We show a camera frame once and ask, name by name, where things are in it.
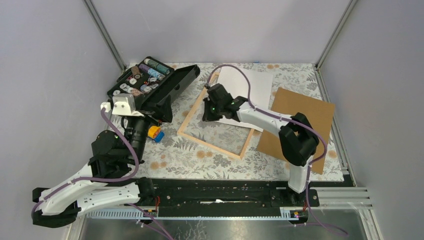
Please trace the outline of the photo print white back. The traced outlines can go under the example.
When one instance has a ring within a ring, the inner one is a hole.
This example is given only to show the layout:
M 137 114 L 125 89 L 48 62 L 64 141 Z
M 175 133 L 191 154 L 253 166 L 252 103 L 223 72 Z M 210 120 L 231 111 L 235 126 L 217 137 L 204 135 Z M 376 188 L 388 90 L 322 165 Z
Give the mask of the photo print white back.
M 239 69 L 247 76 L 248 80 L 235 68 L 224 66 L 220 69 L 217 83 L 223 85 L 233 98 L 237 96 L 247 98 L 248 83 L 250 83 L 251 102 L 263 110 L 268 109 L 274 80 L 273 75 L 241 67 Z

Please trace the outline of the wooden picture frame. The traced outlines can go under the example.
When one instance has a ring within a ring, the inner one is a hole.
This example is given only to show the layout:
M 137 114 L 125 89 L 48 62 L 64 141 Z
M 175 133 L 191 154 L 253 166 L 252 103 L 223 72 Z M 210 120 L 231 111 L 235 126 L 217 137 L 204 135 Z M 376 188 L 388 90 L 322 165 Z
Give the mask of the wooden picture frame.
M 205 122 L 203 99 L 207 96 L 204 83 L 210 73 L 201 73 L 177 99 L 180 126 L 177 135 L 204 148 L 205 153 L 220 154 L 241 160 L 249 150 L 256 150 L 262 133 L 253 128 L 234 126 L 217 121 Z

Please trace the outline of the brown frame backing board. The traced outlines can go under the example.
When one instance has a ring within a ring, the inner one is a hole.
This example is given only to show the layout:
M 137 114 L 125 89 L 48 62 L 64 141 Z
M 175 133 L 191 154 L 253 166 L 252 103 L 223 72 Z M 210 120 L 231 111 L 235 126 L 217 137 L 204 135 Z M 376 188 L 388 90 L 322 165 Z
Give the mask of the brown frame backing board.
M 275 92 L 270 109 L 289 116 L 294 116 L 297 113 L 304 114 L 312 128 L 323 137 L 326 143 L 329 141 L 335 111 L 333 103 L 280 87 Z M 257 150 L 282 161 L 285 160 L 279 138 L 268 131 L 262 132 Z

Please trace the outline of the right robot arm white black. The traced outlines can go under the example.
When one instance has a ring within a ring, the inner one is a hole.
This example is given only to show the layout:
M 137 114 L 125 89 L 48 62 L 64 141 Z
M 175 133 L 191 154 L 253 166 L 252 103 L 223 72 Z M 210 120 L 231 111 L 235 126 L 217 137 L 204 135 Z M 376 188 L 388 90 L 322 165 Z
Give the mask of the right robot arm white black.
M 254 107 L 243 96 L 236 98 L 226 91 L 222 84 L 205 86 L 207 97 L 204 101 L 204 122 L 226 118 L 246 123 L 265 130 L 278 137 L 284 158 L 290 163 L 287 201 L 293 206 L 301 205 L 306 199 L 309 164 L 320 142 L 302 113 L 289 116 L 271 110 Z

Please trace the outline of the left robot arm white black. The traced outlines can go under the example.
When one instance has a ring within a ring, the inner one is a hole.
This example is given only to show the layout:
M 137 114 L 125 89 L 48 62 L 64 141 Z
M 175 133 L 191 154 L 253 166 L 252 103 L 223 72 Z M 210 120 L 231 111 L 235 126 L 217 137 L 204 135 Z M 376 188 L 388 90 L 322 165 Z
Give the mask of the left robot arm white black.
M 137 109 L 131 94 L 120 93 L 103 102 L 100 114 L 108 129 L 91 144 L 92 157 L 79 171 L 52 188 L 32 191 L 32 223 L 60 228 L 78 217 L 117 205 L 161 203 L 153 181 L 135 175 L 143 163 L 148 139 L 161 138 L 162 122 L 172 120 L 172 99 L 149 100 Z

